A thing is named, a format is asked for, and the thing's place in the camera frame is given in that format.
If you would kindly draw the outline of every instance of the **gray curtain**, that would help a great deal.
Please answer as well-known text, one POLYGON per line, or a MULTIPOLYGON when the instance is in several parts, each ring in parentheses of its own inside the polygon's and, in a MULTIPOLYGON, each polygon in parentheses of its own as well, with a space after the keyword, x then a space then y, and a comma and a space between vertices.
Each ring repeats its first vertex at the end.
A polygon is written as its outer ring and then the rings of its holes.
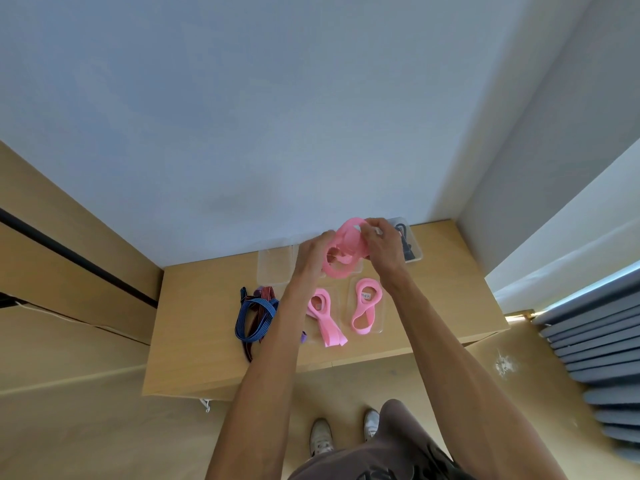
POLYGON ((542 314, 544 328, 572 379, 588 385, 604 435, 616 453, 640 463, 640 270, 542 314))

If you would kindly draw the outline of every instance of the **t-shirt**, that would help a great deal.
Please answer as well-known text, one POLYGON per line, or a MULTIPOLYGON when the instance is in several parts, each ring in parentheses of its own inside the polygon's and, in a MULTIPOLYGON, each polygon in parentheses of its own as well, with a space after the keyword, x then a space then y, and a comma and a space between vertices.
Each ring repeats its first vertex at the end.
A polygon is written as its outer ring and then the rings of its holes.
POLYGON ((372 440, 350 450, 317 455, 289 480, 474 480, 431 439, 403 403, 380 411, 372 440))

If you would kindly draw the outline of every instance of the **beige floor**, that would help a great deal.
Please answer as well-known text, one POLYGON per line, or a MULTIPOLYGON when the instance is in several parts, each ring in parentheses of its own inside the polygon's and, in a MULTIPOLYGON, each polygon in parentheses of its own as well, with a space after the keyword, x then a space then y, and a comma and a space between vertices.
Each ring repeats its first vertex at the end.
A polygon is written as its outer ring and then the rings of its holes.
MULTIPOLYGON (((600 435, 580 387, 532 328, 487 339, 474 354, 521 405, 571 479, 640 477, 600 435), (494 365, 508 364, 500 370, 494 365)), ((227 403, 140 397, 142 372, 0 397, 0 477, 202 479, 227 403)), ((329 419, 338 447, 362 439, 367 406, 396 397, 442 445, 412 355, 297 377, 284 478, 308 456, 313 419, 329 419)))

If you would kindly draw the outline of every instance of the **forearm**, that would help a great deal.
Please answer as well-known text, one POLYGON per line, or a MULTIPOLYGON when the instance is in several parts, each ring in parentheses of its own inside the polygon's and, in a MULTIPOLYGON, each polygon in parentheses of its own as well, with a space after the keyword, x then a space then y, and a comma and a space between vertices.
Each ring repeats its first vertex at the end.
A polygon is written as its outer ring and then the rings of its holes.
POLYGON ((523 414, 465 350, 408 274, 383 285, 411 343, 443 438, 469 474, 565 479, 523 414))
POLYGON ((207 479, 280 479, 305 311, 315 288, 292 280, 227 413, 207 479))

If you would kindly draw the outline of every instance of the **white shoe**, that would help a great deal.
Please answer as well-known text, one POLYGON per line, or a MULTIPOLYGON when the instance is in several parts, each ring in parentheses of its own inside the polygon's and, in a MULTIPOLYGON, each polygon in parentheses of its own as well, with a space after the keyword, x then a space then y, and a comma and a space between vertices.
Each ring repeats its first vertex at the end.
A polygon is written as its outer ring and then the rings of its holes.
POLYGON ((375 409, 369 409, 364 413, 364 441, 369 441, 378 432, 380 414, 375 409))
POLYGON ((309 435, 309 452, 311 457, 320 453, 333 451, 333 437, 331 436, 331 428, 324 418, 318 418, 314 421, 309 435))

